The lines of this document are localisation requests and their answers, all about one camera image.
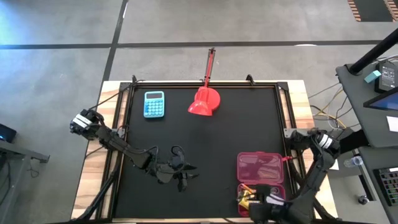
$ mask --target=container lid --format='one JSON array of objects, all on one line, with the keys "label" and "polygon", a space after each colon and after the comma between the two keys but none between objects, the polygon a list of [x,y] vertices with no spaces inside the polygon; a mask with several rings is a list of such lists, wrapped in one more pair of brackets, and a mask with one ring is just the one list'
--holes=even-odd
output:
[{"label": "container lid", "polygon": [[281,184],[284,181],[282,156],[268,152],[239,153],[238,180],[245,184]]}]

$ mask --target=wooden table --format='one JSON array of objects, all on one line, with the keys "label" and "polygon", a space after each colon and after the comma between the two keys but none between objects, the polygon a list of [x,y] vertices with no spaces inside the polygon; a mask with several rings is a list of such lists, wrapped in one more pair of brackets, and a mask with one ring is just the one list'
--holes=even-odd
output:
[{"label": "wooden table", "polygon": [[[269,81],[256,81],[256,82],[287,82],[289,84],[289,93],[290,99],[293,106],[294,116],[297,128],[312,128],[314,127],[314,122],[312,119],[312,112],[310,109],[310,103],[308,102],[308,96],[305,89],[304,81],[303,80],[269,80]],[[119,91],[121,81],[107,81],[103,83],[103,87],[101,90],[101,95],[99,97],[99,102],[109,98],[110,96],[114,95]],[[289,112],[287,110],[286,99],[284,96],[284,92],[281,91],[281,98],[282,98],[282,105],[284,107],[285,112],[285,120],[287,123],[287,127],[290,126],[289,120]],[[124,118],[124,110],[126,107],[126,99],[127,99],[127,92],[122,97],[122,106],[120,109],[119,115],[119,123],[122,123]],[[113,99],[103,103],[98,107],[98,112],[101,113],[105,118],[105,124],[109,127],[112,126],[115,107],[116,107],[116,100],[117,98],[114,97]],[[87,154],[94,151],[95,149],[99,148],[100,145],[98,142],[92,141],[88,145]],[[305,168],[308,170],[313,162],[313,157],[310,150],[304,151],[303,158],[305,163]],[[72,210],[71,218],[79,217],[87,208],[87,206],[92,202],[95,195],[98,193],[101,187],[101,180],[104,172],[105,166],[105,159],[106,159],[106,150],[101,149],[98,152],[93,153],[89,157],[85,159],[83,170],[81,172],[80,183],[78,186],[75,204]],[[105,197],[104,201],[104,209],[103,209],[103,216],[105,217],[108,211],[109,205],[109,195],[110,189]],[[322,183],[320,187],[320,191],[317,193],[317,199],[319,202],[326,208],[326,210],[337,217],[337,211],[335,207],[335,202],[333,200],[333,195],[331,193],[330,185],[328,177]],[[250,222],[248,218],[230,218],[231,221],[234,222]],[[167,219],[167,220],[159,220],[159,219],[136,219],[136,218],[114,218],[113,222],[226,222],[222,218],[208,218],[208,219]]]}]

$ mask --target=black frame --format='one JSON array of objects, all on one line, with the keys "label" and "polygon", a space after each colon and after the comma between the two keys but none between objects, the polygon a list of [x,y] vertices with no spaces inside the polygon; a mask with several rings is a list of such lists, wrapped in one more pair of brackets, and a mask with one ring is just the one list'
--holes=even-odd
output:
[{"label": "black frame", "polygon": [[392,90],[389,90],[385,93],[382,93],[380,95],[378,95],[377,97],[366,101],[365,103],[363,103],[363,107],[365,108],[373,108],[373,109],[379,109],[379,110],[386,110],[386,111],[398,111],[398,110],[394,110],[394,109],[389,109],[389,108],[382,108],[382,107],[378,107],[378,106],[372,106],[372,103],[375,103],[379,100],[382,100],[384,98],[386,98],[387,96],[391,96],[393,94],[398,94],[398,87],[393,88]]},{"label": "black frame", "polygon": [[[120,87],[119,87],[119,91],[122,90],[123,88],[125,88],[126,85],[129,85],[129,84],[130,83],[121,83]],[[139,82],[139,83],[137,83],[136,86],[129,89],[129,92],[127,95],[126,110],[124,113],[125,115],[124,115],[122,125],[125,126],[129,123],[130,113],[131,113],[131,108],[132,108],[132,97],[134,96],[134,91],[136,88],[156,88],[156,87],[162,87],[162,88],[166,87],[167,88],[168,86],[170,88],[175,88],[175,87],[196,88],[196,87],[200,87],[202,85],[203,85],[203,82]],[[212,86],[212,87],[223,87],[223,86],[230,87],[231,86],[231,87],[240,87],[240,88],[245,88],[245,87],[246,88],[267,88],[267,87],[273,88],[275,90],[274,93],[276,95],[275,102],[277,103],[279,121],[280,121],[280,126],[281,126],[281,135],[283,136],[284,135],[283,129],[287,128],[287,125],[286,125],[286,121],[285,121],[285,114],[284,114],[282,101],[281,101],[281,95],[280,95],[280,90],[282,90],[282,91],[284,91],[285,98],[286,98],[287,110],[289,112],[291,128],[296,128],[293,106],[292,106],[292,102],[290,99],[289,88],[288,88],[287,82],[251,83],[251,82],[245,82],[245,81],[241,81],[241,82],[229,82],[229,81],[217,82],[217,81],[215,81],[215,82],[210,82],[209,86]],[[116,128],[116,126],[118,125],[117,122],[119,120],[122,98],[123,98],[123,93],[118,95],[116,109],[115,109],[115,115],[114,115],[114,121],[113,121],[113,128]],[[291,156],[291,153],[290,153],[290,151],[287,150],[284,141],[282,144],[284,145],[285,156]],[[302,177],[305,177],[305,166],[304,166],[303,156],[297,155],[297,157],[298,157],[298,164],[299,164],[298,172]],[[112,159],[112,154],[111,153],[107,154],[105,164],[108,164],[108,163],[110,164],[111,159]],[[115,167],[120,165],[122,162],[123,162],[122,154],[120,152],[118,152]],[[288,164],[286,166],[287,166],[287,170],[288,170],[288,176],[290,179],[290,188],[292,190],[292,193],[296,194],[298,191],[298,187],[294,180],[294,175],[291,174],[291,172],[292,172],[291,169],[295,169],[295,167],[291,167]],[[121,170],[118,172],[118,176],[114,180],[113,186],[111,189],[111,199],[109,202],[108,214],[107,214],[107,217],[105,218],[105,220],[107,220],[108,222],[112,222],[112,219],[114,218],[114,212],[116,209],[116,204],[117,204],[117,199],[118,199],[117,189],[118,189],[120,173],[121,173]],[[108,174],[109,174],[109,166],[106,166],[103,179],[106,180],[106,178],[104,178],[104,177],[107,177]],[[95,216],[96,220],[102,219],[101,218],[102,208],[103,208],[102,205],[100,207],[98,207],[97,213]]]}]

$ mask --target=black table surface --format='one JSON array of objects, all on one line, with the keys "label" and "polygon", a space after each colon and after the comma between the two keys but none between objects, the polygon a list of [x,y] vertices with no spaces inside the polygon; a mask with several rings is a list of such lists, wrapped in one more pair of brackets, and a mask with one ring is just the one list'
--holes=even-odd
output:
[{"label": "black table surface", "polygon": [[343,85],[344,92],[348,96],[370,145],[376,148],[398,148],[398,133],[389,130],[386,118],[387,116],[398,117],[398,111],[384,111],[363,107],[364,102],[379,95],[374,91],[373,83],[368,84],[364,81],[364,78],[374,70],[375,65],[369,65],[362,71],[361,75],[354,76],[348,72],[345,66],[336,68],[338,79]]},{"label": "black table surface", "polygon": [[380,185],[377,183],[376,176],[373,173],[375,169],[398,167],[398,149],[374,149],[371,147],[360,147],[359,153],[363,158],[364,165],[368,170],[374,188],[380,198],[380,202],[386,211],[387,217],[391,223],[398,223],[398,206],[388,206],[386,199],[382,194]]},{"label": "black table surface", "polygon": [[[221,104],[212,117],[188,113],[197,88],[145,88],[134,93],[127,141],[145,149],[160,148],[170,158],[178,144],[200,176],[179,193],[177,180],[160,185],[125,159],[118,190],[115,218],[222,218],[237,212],[237,155],[240,152],[276,152],[284,156],[274,88],[216,88]],[[144,93],[165,93],[165,116],[143,117]],[[283,186],[292,195],[287,168]]]}]

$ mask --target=calculator display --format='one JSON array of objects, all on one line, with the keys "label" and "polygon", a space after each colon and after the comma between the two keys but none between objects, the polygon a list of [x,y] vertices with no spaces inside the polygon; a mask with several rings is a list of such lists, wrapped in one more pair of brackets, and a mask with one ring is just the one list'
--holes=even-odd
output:
[{"label": "calculator display", "polygon": [[147,94],[147,99],[156,99],[156,98],[161,98],[162,94],[161,93],[149,93]]}]

